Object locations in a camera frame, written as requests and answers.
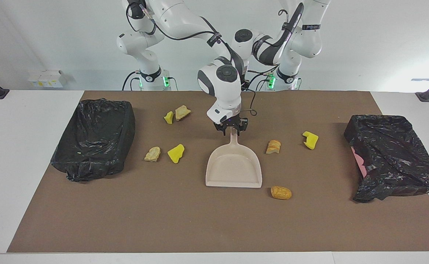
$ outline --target green indicator light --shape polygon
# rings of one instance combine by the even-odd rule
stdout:
[[[165,87],[169,87],[169,85],[171,85],[171,83],[169,82],[169,80],[167,80],[166,77],[162,77],[164,79],[164,86]]]
[[[273,74],[270,74],[270,80],[268,81],[268,88],[273,89],[273,86],[275,86],[276,77],[273,76]]]

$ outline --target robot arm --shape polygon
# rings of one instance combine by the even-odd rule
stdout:
[[[286,45],[286,52],[280,59],[280,66],[275,77],[280,81],[280,90],[289,89],[298,75],[302,63],[301,56],[314,58],[322,50],[320,24],[331,0],[304,0],[304,13],[301,18],[302,26],[297,28]],[[294,3],[280,0],[282,7],[292,12]]]
[[[198,71],[201,89],[216,97],[207,115],[217,125],[238,115],[241,110],[243,60],[220,39],[219,32],[207,20],[194,15],[182,0],[151,1],[147,8],[140,8],[169,38],[184,40],[197,37],[213,47],[218,57]]]
[[[144,17],[138,6],[140,2],[140,0],[122,0],[132,29],[117,37],[117,46],[123,53],[134,57],[139,62],[142,86],[147,90],[160,91],[167,85],[164,80],[164,70],[160,67],[156,54],[147,48],[161,42],[164,35],[155,30],[153,23]]]
[[[258,62],[270,66],[278,63],[287,42],[290,40],[300,21],[303,10],[304,5],[299,3],[294,13],[292,13],[290,20],[283,24],[282,31],[274,41],[270,42],[272,37],[269,35],[257,35],[253,44],[253,55]]]

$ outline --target white table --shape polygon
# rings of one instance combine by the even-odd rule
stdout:
[[[0,263],[429,263],[429,252],[6,254],[82,94],[11,91],[0,100]],[[429,103],[412,93],[372,95],[383,114],[405,116],[429,152]]]

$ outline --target pink object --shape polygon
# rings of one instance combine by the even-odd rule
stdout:
[[[355,149],[352,147],[353,155],[355,155],[356,163],[358,167],[360,167],[360,171],[362,172],[363,178],[367,176],[366,168],[364,167],[364,160],[360,155],[355,153]]]

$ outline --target black cable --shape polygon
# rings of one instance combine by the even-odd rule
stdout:
[[[181,37],[181,38],[175,38],[175,37],[171,37],[171,36],[169,36],[169,35],[167,35],[166,34],[166,32],[163,32],[162,31],[162,29],[156,24],[156,23],[154,23],[154,25],[156,26],[156,28],[163,34],[163,35],[165,35],[166,37],[168,37],[168,38],[170,38],[171,40],[188,40],[188,39],[191,39],[192,37],[196,37],[196,36],[198,36],[198,35],[201,35],[201,34],[205,34],[205,33],[209,33],[209,34],[213,34],[213,35],[215,35],[216,33],[214,33],[214,32],[211,32],[211,31],[201,31],[201,32],[198,32],[198,33],[195,33],[195,34],[192,34],[192,35],[189,35],[189,36],[187,36],[187,37]]]
[[[176,89],[177,91],[179,90],[179,87],[177,86],[177,80],[174,77],[168,77],[167,80],[174,80],[174,82],[176,83]]]
[[[252,97],[252,100],[250,101],[249,109],[241,110],[241,112],[248,111],[248,112],[250,112],[250,114],[251,114],[253,117],[255,117],[255,116],[257,115],[257,111],[256,111],[256,110],[254,110],[254,109],[252,109],[252,104],[253,104],[253,100],[255,99],[255,95],[257,95],[257,93],[256,93],[254,90],[251,90],[251,89],[245,89],[245,90],[246,90],[246,91],[249,91],[249,92],[253,92],[253,97]]]
[[[286,13],[286,21],[288,22],[288,11],[287,10],[279,10],[278,16],[281,17],[281,15],[283,15],[283,13]]]
[[[298,89],[297,89],[297,90],[299,90],[299,89],[301,88],[301,85],[302,85],[302,79],[301,79],[301,78],[298,78],[298,82],[299,82],[299,81],[301,81],[301,82],[300,82],[300,85],[298,85]]]
[[[281,45],[284,44],[284,42],[280,42],[278,44],[271,44],[270,42],[264,40],[265,43],[267,43],[268,45],[270,45],[271,47],[281,47]]]
[[[268,76],[264,80],[261,80],[260,82],[258,82],[257,87],[255,88],[255,91],[260,92],[263,88],[264,83],[266,83],[266,82],[268,82]]]
[[[129,21],[129,15],[128,15],[128,11],[129,11],[129,9],[130,9],[130,8],[131,8],[131,6],[132,6],[132,5],[134,5],[134,4],[136,4],[136,2],[131,3],[131,4],[129,4],[129,5],[127,6],[127,10],[126,10],[126,17],[127,17],[127,21],[128,21],[129,26],[133,29],[133,31],[134,31],[134,32],[138,32],[138,31],[133,27],[133,25],[131,24],[131,22]]]
[[[133,78],[133,79],[130,80],[130,82],[129,82],[129,89],[130,90],[133,90],[133,87],[132,87],[133,80],[139,80],[139,78],[135,77],[135,78]]]
[[[249,82],[252,83],[258,76],[262,76],[263,73],[259,73],[257,75],[255,75]]]
[[[266,71],[263,71],[263,72],[258,72],[258,71],[255,71],[255,70],[248,70],[247,72],[265,74],[267,72],[271,72],[272,70],[275,70],[277,67],[278,67],[278,65],[275,65],[275,67],[271,68],[270,70],[266,70]]]
[[[202,20],[204,20],[204,21],[205,21],[205,23],[210,27],[210,29],[211,29],[211,30],[213,30],[213,32],[218,32],[218,33],[219,33],[219,31],[217,31],[217,30],[215,29],[215,27],[213,27],[213,25],[211,25],[211,23],[210,23],[206,18],[204,18],[204,17],[202,17],[202,16],[200,16],[200,17],[201,17],[201,19],[202,19]],[[221,38],[221,36],[220,36],[219,40],[221,40],[221,42],[222,42],[222,43],[226,46],[226,48],[228,49],[228,52],[229,52],[229,54],[230,54],[230,56],[231,56],[231,58],[229,59],[229,62],[232,62],[232,52],[233,52],[232,48],[228,45],[228,43],[226,43],[226,42]]]
[[[130,77],[131,75],[133,75],[133,74],[136,74],[136,72],[132,71],[132,72],[131,72],[127,77],[126,77],[125,82],[124,82],[124,85],[122,86],[122,91],[123,91],[123,90],[125,90],[126,82],[128,81],[129,77]]]

